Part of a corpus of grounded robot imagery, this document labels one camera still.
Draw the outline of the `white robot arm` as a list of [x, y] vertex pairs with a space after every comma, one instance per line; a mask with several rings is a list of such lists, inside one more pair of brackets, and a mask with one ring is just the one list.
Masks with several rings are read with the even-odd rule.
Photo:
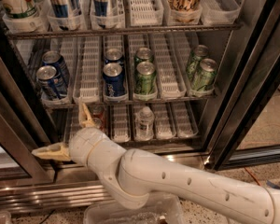
[[90, 140], [88, 165], [121, 205], [138, 209], [165, 191], [244, 224], [280, 224], [280, 189], [270, 189], [126, 150], [104, 137]]

